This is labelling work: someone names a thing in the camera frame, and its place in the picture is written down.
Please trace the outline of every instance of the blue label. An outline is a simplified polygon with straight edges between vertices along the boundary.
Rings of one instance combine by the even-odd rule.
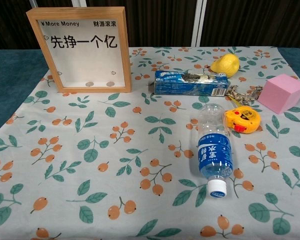
[[[208,164],[224,166],[221,175],[227,177],[232,173],[232,152],[229,138],[219,133],[210,133],[198,142],[199,170]]]
[[[210,196],[214,198],[223,198],[225,196],[225,193],[222,191],[213,191],[210,193]]]

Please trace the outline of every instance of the yellow lemon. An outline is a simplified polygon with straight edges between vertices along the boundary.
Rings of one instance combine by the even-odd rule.
[[[218,74],[225,73],[227,78],[230,78],[235,75],[239,69],[239,66],[239,58],[232,53],[228,53],[222,56],[219,60],[214,61],[211,64],[210,69]]]

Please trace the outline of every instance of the yellow tape measure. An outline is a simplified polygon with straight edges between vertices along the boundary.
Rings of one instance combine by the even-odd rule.
[[[228,128],[232,128],[236,132],[244,134],[250,134],[256,131],[261,122],[259,113],[250,106],[241,105],[232,97],[230,98],[238,107],[225,112]]]

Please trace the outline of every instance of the table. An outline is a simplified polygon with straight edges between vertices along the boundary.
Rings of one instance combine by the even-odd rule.
[[[130,50],[132,93],[62,94],[47,72],[1,127],[0,239],[300,239],[300,101],[280,115],[252,104],[263,130],[232,132],[237,170],[227,197],[212,199],[196,118],[205,104],[233,105],[152,95],[153,71],[208,73],[228,52],[240,57],[230,81],[241,92],[297,78],[278,50]]]

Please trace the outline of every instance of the pink cube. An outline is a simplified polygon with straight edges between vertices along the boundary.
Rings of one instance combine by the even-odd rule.
[[[276,114],[294,107],[300,99],[300,80],[286,74],[269,79],[258,101]]]

